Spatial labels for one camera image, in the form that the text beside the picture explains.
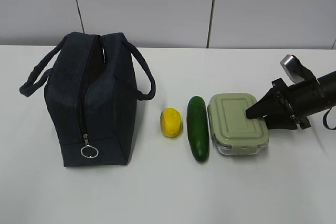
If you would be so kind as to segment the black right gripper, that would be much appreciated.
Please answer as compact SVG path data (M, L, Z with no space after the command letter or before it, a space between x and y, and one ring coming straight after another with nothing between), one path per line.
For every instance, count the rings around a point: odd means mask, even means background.
M246 110L247 119L264 117L269 130L302 130L311 127L307 116L300 114L296 99L285 82L272 81L272 88L253 106Z

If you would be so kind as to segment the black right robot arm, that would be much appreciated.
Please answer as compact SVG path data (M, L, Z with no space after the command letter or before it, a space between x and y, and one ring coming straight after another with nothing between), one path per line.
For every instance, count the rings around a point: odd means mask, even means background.
M272 88L254 105L246 110L248 119L261 119L267 128L296 130L311 126L308 116L327 110L323 116L323 125L335 106L335 72L323 77L312 77L297 84L286 85L279 78L272 82Z

